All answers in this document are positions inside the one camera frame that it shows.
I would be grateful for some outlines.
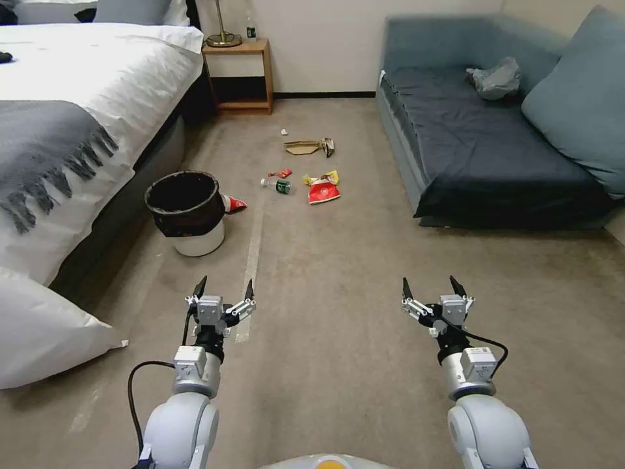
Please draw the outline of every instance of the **green bottle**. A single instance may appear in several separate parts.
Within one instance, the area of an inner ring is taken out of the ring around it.
[[[289,181],[269,180],[269,179],[263,178],[260,180],[260,185],[262,187],[271,186],[275,188],[276,192],[283,193],[283,194],[288,194],[289,191],[291,190],[291,183]]]

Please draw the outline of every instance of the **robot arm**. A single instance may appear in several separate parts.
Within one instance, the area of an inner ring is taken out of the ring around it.
[[[205,283],[206,278],[186,298],[187,317],[197,323],[195,344],[183,341],[176,352],[173,395],[148,419],[137,469],[206,467],[219,423],[219,412],[210,401],[217,396],[221,381],[223,340],[230,327],[253,313],[256,302],[251,280],[245,298],[233,306],[224,304],[221,296],[204,295]]]
[[[519,415],[495,395],[492,377],[497,361],[488,347],[472,347],[468,337],[502,344],[464,331],[474,299],[451,277],[453,295],[438,304],[413,299],[404,278],[402,309],[426,326],[438,341],[438,360],[445,372],[449,398],[456,405],[447,414],[449,432],[466,469],[538,469],[527,428]]]

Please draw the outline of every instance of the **blue sofa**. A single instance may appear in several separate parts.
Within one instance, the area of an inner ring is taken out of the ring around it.
[[[504,16],[387,19],[376,98],[421,225],[603,226],[617,202],[521,112],[566,42]],[[465,69],[490,68],[506,56],[521,68],[521,92],[480,99]]]

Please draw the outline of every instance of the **red chip bag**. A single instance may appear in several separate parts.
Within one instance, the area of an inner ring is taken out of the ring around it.
[[[320,179],[313,182],[308,192],[308,203],[311,205],[328,202],[340,197],[339,190],[327,179]]]

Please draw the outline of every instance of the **gray blanket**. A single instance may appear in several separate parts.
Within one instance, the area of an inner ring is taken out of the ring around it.
[[[20,234],[36,223],[27,196],[49,214],[56,200],[44,181],[72,196],[63,169],[90,180],[117,144],[98,121],[65,101],[0,101],[0,208]]]

